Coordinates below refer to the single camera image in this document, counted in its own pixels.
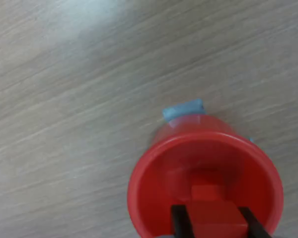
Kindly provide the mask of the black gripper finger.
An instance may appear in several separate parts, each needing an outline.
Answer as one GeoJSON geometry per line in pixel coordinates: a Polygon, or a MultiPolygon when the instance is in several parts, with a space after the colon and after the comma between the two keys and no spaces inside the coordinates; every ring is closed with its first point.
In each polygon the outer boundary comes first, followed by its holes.
{"type": "Polygon", "coordinates": [[[248,207],[238,207],[248,224],[247,238],[272,238],[248,207]]]}
{"type": "Polygon", "coordinates": [[[174,236],[176,238],[194,238],[192,224],[185,205],[171,206],[174,236]]]}

